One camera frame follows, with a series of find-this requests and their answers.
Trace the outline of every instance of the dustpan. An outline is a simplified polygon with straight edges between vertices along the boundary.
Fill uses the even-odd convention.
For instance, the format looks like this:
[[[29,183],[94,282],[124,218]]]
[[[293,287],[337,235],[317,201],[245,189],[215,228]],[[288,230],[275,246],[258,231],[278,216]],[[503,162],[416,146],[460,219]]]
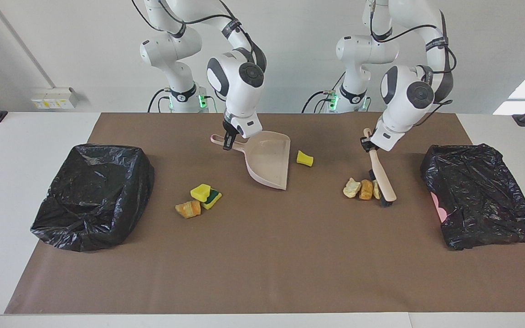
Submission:
[[[213,134],[210,140],[217,145],[224,144],[224,137],[217,134]],[[291,139],[288,136],[261,131],[246,143],[235,141],[232,149],[244,153],[248,173],[256,182],[286,190],[290,147]]]

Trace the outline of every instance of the white wall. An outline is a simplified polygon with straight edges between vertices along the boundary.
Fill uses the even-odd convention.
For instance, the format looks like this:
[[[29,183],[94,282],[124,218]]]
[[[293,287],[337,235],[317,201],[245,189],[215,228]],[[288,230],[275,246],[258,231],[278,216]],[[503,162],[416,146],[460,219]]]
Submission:
[[[492,113],[525,79],[525,1],[431,1],[446,14],[452,50],[459,59],[451,96],[456,102],[445,110]],[[331,87],[340,76],[338,39],[367,33],[359,0],[226,2],[268,57],[261,112],[300,111],[310,94]],[[137,3],[143,7],[142,0]],[[158,69],[140,60],[139,44],[156,32],[127,0],[0,0],[0,10],[53,83],[74,87],[81,96],[78,111],[141,112],[150,96],[167,85]],[[208,59],[230,48],[211,27],[196,29],[204,48],[185,62],[196,81],[207,85]],[[31,87],[46,87],[46,81],[25,56],[15,58],[21,56],[17,45],[6,48],[9,34],[2,30],[0,24],[0,88],[9,86],[9,93],[0,94],[0,106],[31,109],[26,104]],[[398,64],[425,64],[417,35],[404,37],[401,45]],[[12,64],[16,61],[23,64]],[[389,66],[373,69],[371,110],[383,108],[376,85]],[[20,104],[10,104],[10,99]]]

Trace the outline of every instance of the white table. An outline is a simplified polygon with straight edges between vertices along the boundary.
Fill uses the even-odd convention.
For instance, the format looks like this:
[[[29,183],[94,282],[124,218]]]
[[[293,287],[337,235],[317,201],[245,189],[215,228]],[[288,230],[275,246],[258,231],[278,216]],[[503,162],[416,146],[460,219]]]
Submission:
[[[5,316],[37,238],[29,231],[50,181],[77,144],[85,143],[98,113],[9,113],[0,124],[0,327],[521,327],[525,313],[344,313],[293,315]],[[473,143],[487,143],[525,194],[525,128],[509,117],[459,115]]]

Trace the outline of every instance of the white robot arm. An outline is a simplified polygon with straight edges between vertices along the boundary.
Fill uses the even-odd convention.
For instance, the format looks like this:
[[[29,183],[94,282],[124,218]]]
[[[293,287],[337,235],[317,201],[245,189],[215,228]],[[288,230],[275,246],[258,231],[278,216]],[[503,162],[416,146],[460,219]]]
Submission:
[[[390,39],[392,21],[423,38],[427,65],[394,66],[382,79],[381,95],[387,109],[367,142],[386,151],[453,88],[443,13],[433,10],[427,0],[366,0],[363,22],[370,26],[371,35],[344,37],[337,45],[346,79],[337,91],[333,112],[358,110],[370,80],[364,64],[386,64],[396,59],[399,48],[397,37]]]
[[[208,82],[226,97],[224,149],[232,148],[237,134],[249,138],[262,131],[256,105],[264,87],[267,59],[230,9],[221,0],[146,0],[145,3],[152,24],[167,31],[167,35],[144,42],[141,55],[167,74],[176,100],[173,107],[180,102],[192,102],[196,97],[191,70],[178,60],[200,51],[201,38],[187,25],[204,23],[221,31],[234,49],[211,58],[207,70]]]

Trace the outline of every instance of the plastic bag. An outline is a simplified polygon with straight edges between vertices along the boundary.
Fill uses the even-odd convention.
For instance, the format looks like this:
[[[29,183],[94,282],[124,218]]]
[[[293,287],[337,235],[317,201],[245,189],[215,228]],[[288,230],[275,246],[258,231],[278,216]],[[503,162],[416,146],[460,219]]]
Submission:
[[[525,242],[525,197],[494,148],[429,148],[421,175],[447,213],[441,224],[452,249]]]
[[[154,168],[142,149],[78,145],[52,181],[31,232],[70,251],[119,245],[139,221],[153,185]]]

